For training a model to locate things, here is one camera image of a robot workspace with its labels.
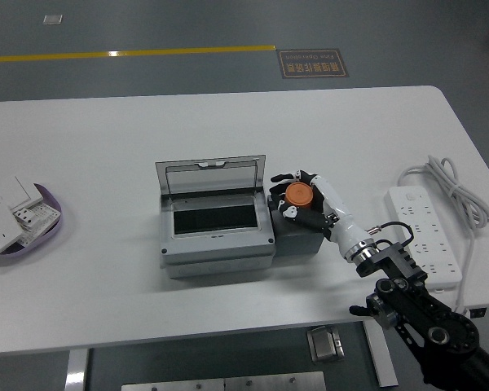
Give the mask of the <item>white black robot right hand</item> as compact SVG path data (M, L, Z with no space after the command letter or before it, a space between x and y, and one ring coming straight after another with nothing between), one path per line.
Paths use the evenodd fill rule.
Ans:
M338 245L341 256L359 264L377 253L374 239L354 220L350 210L332 185L318 174L304 170L278 174L271 178L271 199L287 221L318 231L328 241ZM310 188L312 200L305 208L289 200L288 189L294 184Z

